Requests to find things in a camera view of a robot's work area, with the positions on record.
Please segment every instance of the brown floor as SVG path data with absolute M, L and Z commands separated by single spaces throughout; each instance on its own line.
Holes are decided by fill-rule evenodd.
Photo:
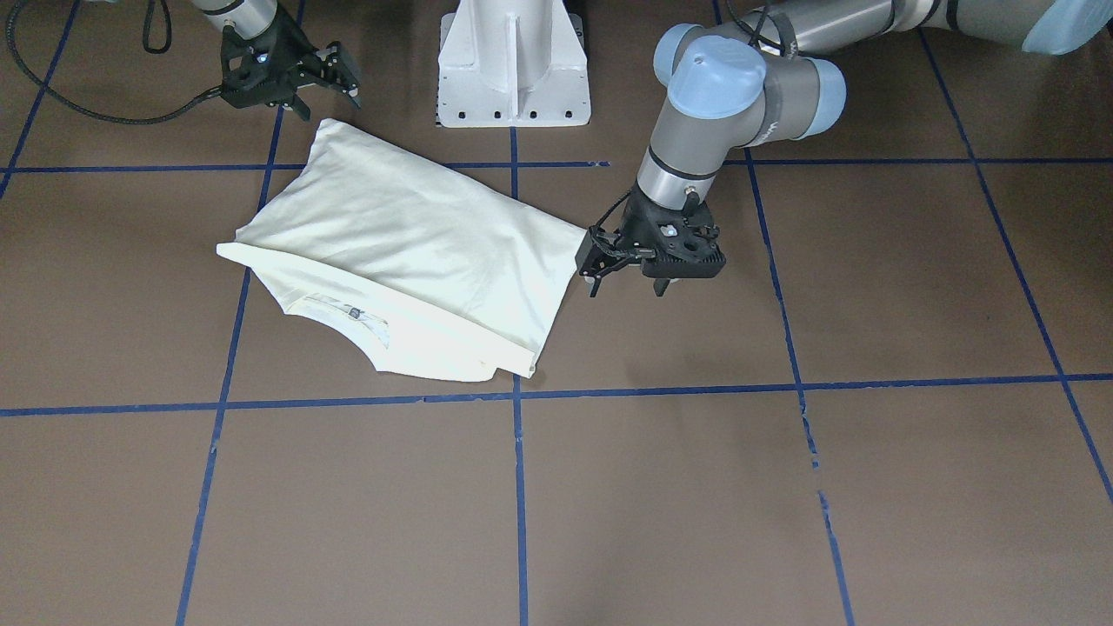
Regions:
M 142 2 L 32 2 L 20 43 L 161 113 L 218 80 L 170 4 L 164 58 Z M 716 14 L 589 2 L 589 126 L 446 130 L 454 4 L 306 2 L 365 79 L 309 124 L 107 125 L 0 58 L 0 624 L 1113 624 L 1107 33 L 856 47 L 833 130 L 731 155 L 720 277 L 573 281 L 536 375 L 469 385 L 375 373 L 214 246 L 327 116 L 587 225 L 633 180 L 658 37 Z

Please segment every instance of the black cable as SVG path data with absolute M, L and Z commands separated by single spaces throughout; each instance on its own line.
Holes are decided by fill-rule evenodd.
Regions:
M 164 121 L 169 121 L 169 120 L 171 120 L 171 119 L 174 119 L 176 117 L 181 116 L 184 113 L 186 113 L 189 109 L 196 107 L 197 105 L 204 102 L 205 100 L 210 100 L 210 99 L 216 98 L 217 96 L 220 95 L 220 90 L 221 90 L 220 86 L 213 87 L 211 89 L 206 89 L 205 91 L 201 91 L 200 94 L 194 96 L 194 98 L 191 100 L 189 100 L 188 102 L 186 102 L 185 105 L 183 105 L 181 107 L 179 107 L 177 110 L 173 110 L 173 111 L 170 111 L 170 113 L 168 113 L 166 115 L 160 115 L 158 117 L 147 117 L 147 118 L 116 117 L 116 116 L 112 116 L 112 115 L 105 115 L 105 114 L 100 114 L 100 113 L 97 113 L 97 111 L 93 111 L 93 110 L 89 110 L 89 109 L 87 109 L 87 108 L 85 108 L 85 107 L 82 107 L 82 106 L 80 106 L 80 105 L 78 105 L 78 104 L 76 104 L 76 102 L 67 99 L 65 96 L 62 96 L 58 91 L 55 91 L 53 89 L 51 89 L 50 87 L 48 87 L 47 84 L 46 84 L 46 81 L 43 81 L 41 78 L 39 78 L 38 76 L 36 76 L 36 74 L 33 71 L 31 71 L 31 68 L 27 67 L 27 63 L 23 61 L 23 57 L 20 56 L 19 49 L 16 47 L 16 22 L 19 19 L 20 11 L 23 10 L 23 7 L 30 0 L 16 0 L 16 3 L 12 4 L 12 7 L 11 7 L 11 11 L 8 12 L 8 21 L 4 23 L 4 41 L 8 45 L 8 51 L 11 52 L 11 58 L 16 61 L 16 66 L 19 68 L 19 71 L 23 72 L 23 76 L 26 76 L 27 78 L 29 78 L 31 80 L 31 82 L 35 82 L 36 85 L 38 85 L 39 88 L 41 88 L 45 94 L 47 94 L 48 96 L 50 96 L 51 98 L 58 100 L 59 102 L 61 102 L 66 107 L 72 109 L 72 110 L 75 110 L 75 111 L 77 111 L 77 113 L 79 113 L 81 115 L 91 117 L 93 119 L 99 119 L 101 121 L 110 121 L 112 124 L 126 124 L 126 125 L 131 125 L 131 126 L 148 126 L 148 125 L 151 125 L 151 124 L 161 124 Z
M 622 194 L 621 198 L 614 200 L 614 204 L 612 204 L 611 207 L 607 209 L 607 213 L 604 213 L 603 216 L 599 218 L 599 222 L 595 222 L 595 226 L 602 226 L 603 222 L 607 222 L 607 218 L 610 217 L 612 213 L 614 213 L 614 209 L 618 208 L 620 204 L 622 204 L 622 200 L 630 197 L 631 192 L 633 192 L 632 188 L 627 189 L 627 193 Z
M 769 3 L 767 2 L 766 3 L 766 8 L 762 11 L 761 19 L 765 19 L 766 13 L 768 12 L 768 10 L 769 10 Z M 750 45 L 751 46 L 752 46 L 754 38 L 757 37 L 758 41 L 760 41 L 761 43 L 765 43 L 766 46 L 769 46 L 770 48 L 772 48 L 772 49 L 777 50 L 778 52 L 780 52 L 781 56 L 784 56 L 784 53 L 785 53 L 785 46 L 781 45 L 778 41 L 774 41 L 772 39 L 764 37 L 760 33 L 759 30 L 757 30 L 754 27 L 751 27 L 750 25 L 743 22 L 738 17 L 738 13 L 735 12 L 735 6 L 733 6 L 733 3 L 730 0 L 727 0 L 727 12 L 730 13 L 730 19 L 735 22 L 735 26 L 737 26 L 742 32 L 745 32 L 745 33 L 747 33 L 747 35 L 750 36 L 750 41 L 751 41 Z
M 166 6 L 166 0 L 158 0 L 162 6 L 162 22 L 166 23 L 166 37 L 162 38 L 161 48 L 152 48 L 150 45 L 150 25 L 155 20 L 155 0 L 147 0 L 147 17 L 142 20 L 142 49 L 149 55 L 161 55 L 170 49 L 174 39 L 174 27 L 170 25 L 170 8 Z
M 754 27 L 754 33 L 750 35 L 750 46 L 758 47 L 758 37 L 761 35 L 761 29 L 765 28 L 765 20 L 769 17 L 769 4 L 771 0 L 766 0 L 765 7 L 761 7 L 761 16 L 758 17 L 758 23 Z

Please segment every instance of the robotic arm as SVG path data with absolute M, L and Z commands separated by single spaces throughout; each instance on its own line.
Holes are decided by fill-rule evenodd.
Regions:
M 309 107 L 297 96 L 297 91 L 309 85 L 339 91 L 353 105 L 359 106 L 359 69 L 352 56 L 338 41 L 318 50 L 309 43 L 302 28 L 276 0 L 190 0 L 223 33 L 220 85 L 198 94 L 177 110 L 157 117 L 131 118 L 97 113 L 51 89 L 23 60 L 16 42 L 16 25 L 29 1 L 14 0 L 4 23 L 6 45 L 16 66 L 50 97 L 81 115 L 101 121 L 161 124 L 217 96 L 236 108 L 264 104 L 269 107 L 282 106 L 296 113 L 303 120 L 308 120 Z M 100 1 L 115 3 L 118 0 Z M 166 21 L 166 40 L 164 46 L 155 48 L 150 46 L 148 38 L 156 1 L 148 0 L 147 3 L 144 49 L 152 55 L 161 55 L 170 48 L 170 11 L 166 0 L 158 0 Z
M 668 96 L 622 221 L 605 231 L 608 212 L 588 228 L 579 274 L 592 296 L 628 265 L 654 278 L 658 296 L 672 281 L 715 277 L 727 260 L 706 198 L 727 153 L 817 135 L 843 113 L 843 74 L 802 55 L 918 26 L 1061 55 L 1111 18 L 1111 0 L 786 0 L 715 28 L 676 26 L 653 55 Z
M 297 90 L 319 85 L 359 106 L 359 69 L 334 41 L 318 50 L 276 0 L 190 0 L 223 33 L 220 97 L 236 108 L 282 106 L 303 120 Z

